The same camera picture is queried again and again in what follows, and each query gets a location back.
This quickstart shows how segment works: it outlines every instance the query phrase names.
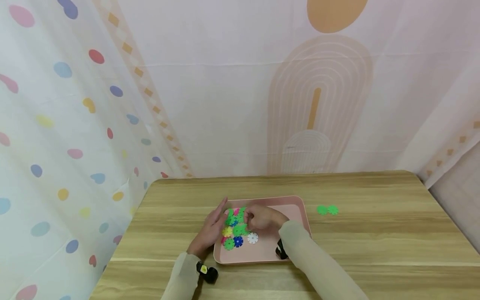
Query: right hand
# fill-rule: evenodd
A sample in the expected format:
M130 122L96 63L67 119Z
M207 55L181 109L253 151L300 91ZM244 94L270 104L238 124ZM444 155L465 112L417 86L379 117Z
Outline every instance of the right hand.
M247 229L250 231L266 229L271 226L280 229L283 223L288 221L287 216L283 213L258 204L247 207L243 219L247 224Z

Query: left hand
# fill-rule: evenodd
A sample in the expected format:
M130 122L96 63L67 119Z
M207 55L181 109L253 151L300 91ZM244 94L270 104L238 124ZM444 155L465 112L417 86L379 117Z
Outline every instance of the left hand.
M228 217L228 215L224 214L227 200L227 197L223 198L217 208L208 214L204 226L190 243L187 249L188 254L193 254L201 258L206 250L215 244L218 237L222 234L222 229Z

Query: hand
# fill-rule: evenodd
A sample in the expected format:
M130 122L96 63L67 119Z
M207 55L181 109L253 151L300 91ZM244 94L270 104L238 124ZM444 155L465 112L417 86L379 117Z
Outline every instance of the hand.
M274 226L280 229L288 218L281 212L262 205L252 205L245 209L243 215L248 230L266 229Z
M188 254L201 258L205 255L206 250L215 244L218 237L222 234L222 229L228 216L224 214L227 200L227 197L223 198L218 207L208 214L204 226L190 243L187 249Z

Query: sleeve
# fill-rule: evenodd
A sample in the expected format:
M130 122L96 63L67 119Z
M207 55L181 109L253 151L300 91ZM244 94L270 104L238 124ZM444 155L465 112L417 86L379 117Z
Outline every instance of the sleeve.
M288 221L279 233L290 260L305 273L323 300L368 300L353 279L310 238L300 223Z
M199 261L198 257L186 252L178 256L161 300L192 300L198 284Z

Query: orange oval shape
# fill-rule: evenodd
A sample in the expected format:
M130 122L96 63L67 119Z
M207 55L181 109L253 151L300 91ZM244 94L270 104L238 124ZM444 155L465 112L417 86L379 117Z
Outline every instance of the orange oval shape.
M347 28L361 14L368 0L308 0L310 24L322 33Z

